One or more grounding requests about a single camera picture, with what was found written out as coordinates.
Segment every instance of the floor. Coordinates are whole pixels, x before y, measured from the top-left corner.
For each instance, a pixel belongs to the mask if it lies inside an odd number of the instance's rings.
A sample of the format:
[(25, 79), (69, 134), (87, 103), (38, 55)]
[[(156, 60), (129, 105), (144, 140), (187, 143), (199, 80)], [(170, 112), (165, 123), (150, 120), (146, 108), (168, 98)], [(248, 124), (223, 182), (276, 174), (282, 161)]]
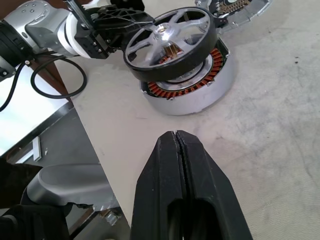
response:
[[(70, 163), (98, 163), (98, 157), (75, 109), (63, 116), (54, 125), (40, 135), (42, 159), (26, 163), (50, 166)], [(85, 212), (85, 209), (73, 207), (67, 216), (68, 227), (72, 226)], [(130, 227), (123, 216), (115, 226), (110, 226), (105, 219), (97, 216), (75, 239), (76, 240), (128, 240)]]

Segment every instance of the black cable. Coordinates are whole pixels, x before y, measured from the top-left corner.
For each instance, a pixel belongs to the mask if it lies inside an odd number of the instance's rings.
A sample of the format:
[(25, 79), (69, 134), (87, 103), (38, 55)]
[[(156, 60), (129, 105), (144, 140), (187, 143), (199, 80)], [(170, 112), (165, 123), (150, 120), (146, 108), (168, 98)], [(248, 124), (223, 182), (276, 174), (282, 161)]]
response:
[(13, 82), (12, 82), (12, 85), (11, 85), (11, 89), (10, 89), (9, 95), (6, 98), (4, 104), (0, 107), (0, 112), (2, 112), (8, 106), (8, 104), (10, 103), (10, 101), (11, 101), (13, 95), (14, 95), (16, 86), (17, 86), (19, 75), (20, 75), (21, 70), (24, 68), (25, 65), (26, 64), (24, 62), (21, 63), (20, 66), (18, 67), (18, 69), (16, 70), (16, 73), (15, 73), (14, 78), (13, 78)]
[[(43, 54), (41, 53), (41, 55), (38, 54), (37, 56), (38, 56), (38, 57), (51, 57), (51, 58), (53, 58), (53, 59), (51, 59), (51, 60), (49, 60), (49, 61), (41, 64), (40, 66), (38, 66), (38, 67), (34, 70), (34, 72), (32, 73), (32, 75), (31, 75), (31, 79), (30, 79), (30, 80), (31, 80), (31, 86), (32, 86), (32, 88), (33, 88), (38, 94), (40, 94), (41, 96), (44, 96), (44, 97), (49, 98), (49, 99), (65, 99), (65, 98), (70, 98), (70, 97), (73, 97), (73, 96), (81, 93), (81, 92), (85, 89), (85, 87), (87, 86), (87, 83), (88, 83), (87, 75), (86, 75), (85, 71), (84, 71), (78, 64), (76, 64), (75, 62), (73, 62), (73, 61), (71, 61), (71, 60), (69, 60), (69, 59), (66, 59), (65, 56), (54, 56), (54, 55), (48, 54), (48, 52), (45, 52), (45, 53), (43, 53)], [(76, 90), (76, 91), (74, 91), (74, 92), (72, 92), (72, 93), (66, 94), (66, 95), (51, 95), (51, 94), (48, 94), (48, 93), (45, 93), (45, 92), (41, 91), (41, 90), (36, 86), (35, 78), (36, 78), (37, 73), (40, 72), (41, 70), (43, 70), (43, 69), (44, 69), (46, 66), (48, 66), (49, 64), (51, 64), (51, 63), (53, 63), (53, 62), (55, 62), (55, 61), (57, 61), (57, 60), (62, 60), (62, 61), (64, 61), (64, 62), (66, 62), (66, 63), (69, 63), (69, 64), (75, 66), (75, 67), (81, 72), (81, 74), (82, 74), (82, 76), (83, 76), (83, 83), (82, 83), (81, 87), (80, 87), (78, 90)]]

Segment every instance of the table surface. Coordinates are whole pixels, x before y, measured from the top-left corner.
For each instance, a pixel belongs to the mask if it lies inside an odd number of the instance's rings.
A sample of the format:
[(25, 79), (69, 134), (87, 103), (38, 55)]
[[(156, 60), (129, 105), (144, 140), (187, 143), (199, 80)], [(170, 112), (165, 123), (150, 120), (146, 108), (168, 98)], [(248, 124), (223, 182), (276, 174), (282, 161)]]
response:
[[(144, 0), (153, 17), (191, 0)], [(236, 58), (231, 90), (201, 113), (153, 109), (122, 53), (75, 58), (88, 74), (73, 99), (111, 187), (131, 223), (137, 179), (166, 131), (197, 135), (230, 179), (256, 240), (320, 234), (320, 1), (275, 0), (223, 41)], [(57, 63), (70, 91), (81, 76)]]

